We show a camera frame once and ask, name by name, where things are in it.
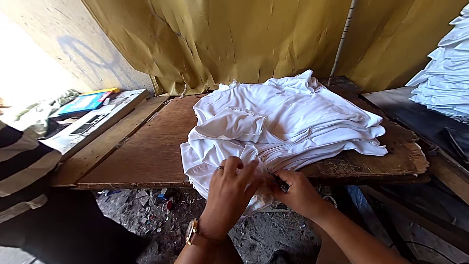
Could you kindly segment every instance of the white t-shirt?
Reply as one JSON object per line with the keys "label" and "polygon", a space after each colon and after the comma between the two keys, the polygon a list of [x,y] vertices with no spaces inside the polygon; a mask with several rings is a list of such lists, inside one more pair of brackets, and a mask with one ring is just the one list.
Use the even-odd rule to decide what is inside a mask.
{"label": "white t-shirt", "polygon": [[[263,84],[220,84],[195,104],[197,126],[181,144],[184,173],[205,198],[211,176],[229,156],[261,161],[260,170],[299,169],[345,149],[385,155],[382,121],[322,86],[307,70]],[[267,198],[255,198],[264,206]]]}

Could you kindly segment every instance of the pile of white clothes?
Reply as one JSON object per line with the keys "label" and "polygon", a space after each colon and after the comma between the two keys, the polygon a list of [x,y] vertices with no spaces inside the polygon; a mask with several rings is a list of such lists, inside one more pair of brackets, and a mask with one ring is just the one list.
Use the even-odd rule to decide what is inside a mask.
{"label": "pile of white clothes", "polygon": [[454,28],[406,86],[418,85],[410,100],[445,115],[465,117],[469,116],[469,5],[449,24]]}
{"label": "pile of white clothes", "polygon": [[[376,137],[385,133],[380,116],[326,89],[307,70],[263,84],[219,85],[193,107],[197,126],[181,144],[184,173],[206,199],[215,169],[229,156],[258,169],[296,170],[342,150],[383,156]],[[270,194],[255,195],[245,215],[270,205]]]}

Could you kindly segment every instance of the wrinkled yellow paper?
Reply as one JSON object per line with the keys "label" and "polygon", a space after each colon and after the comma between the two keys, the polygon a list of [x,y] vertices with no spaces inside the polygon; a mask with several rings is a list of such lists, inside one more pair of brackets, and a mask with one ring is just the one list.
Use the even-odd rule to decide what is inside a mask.
{"label": "wrinkled yellow paper", "polygon": [[[170,95],[264,82],[305,69],[327,77],[350,0],[83,0],[136,69]],[[403,86],[467,0],[358,0],[337,75],[365,91]]]}

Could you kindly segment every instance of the black and white striped fabric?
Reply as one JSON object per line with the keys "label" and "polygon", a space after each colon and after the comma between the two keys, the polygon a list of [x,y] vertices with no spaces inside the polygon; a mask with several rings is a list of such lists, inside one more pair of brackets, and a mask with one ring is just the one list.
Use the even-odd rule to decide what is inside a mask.
{"label": "black and white striped fabric", "polygon": [[0,224],[47,202],[44,176],[60,158],[59,151],[0,121]]}

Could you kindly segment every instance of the metal pole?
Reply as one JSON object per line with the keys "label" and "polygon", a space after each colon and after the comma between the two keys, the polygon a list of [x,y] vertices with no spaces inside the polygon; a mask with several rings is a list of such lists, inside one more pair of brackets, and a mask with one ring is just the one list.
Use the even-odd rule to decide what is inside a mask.
{"label": "metal pole", "polygon": [[335,68],[337,68],[337,62],[339,62],[340,52],[342,51],[342,46],[344,45],[345,36],[347,35],[348,28],[352,21],[353,9],[355,8],[356,0],[352,0],[350,4],[350,9],[348,10],[347,20],[345,21],[344,31],[342,32],[342,37],[340,38],[339,48],[337,49],[337,54],[335,55],[334,66],[332,66],[331,75],[329,76],[329,81],[327,81],[327,86],[331,85],[331,79],[334,77]]}

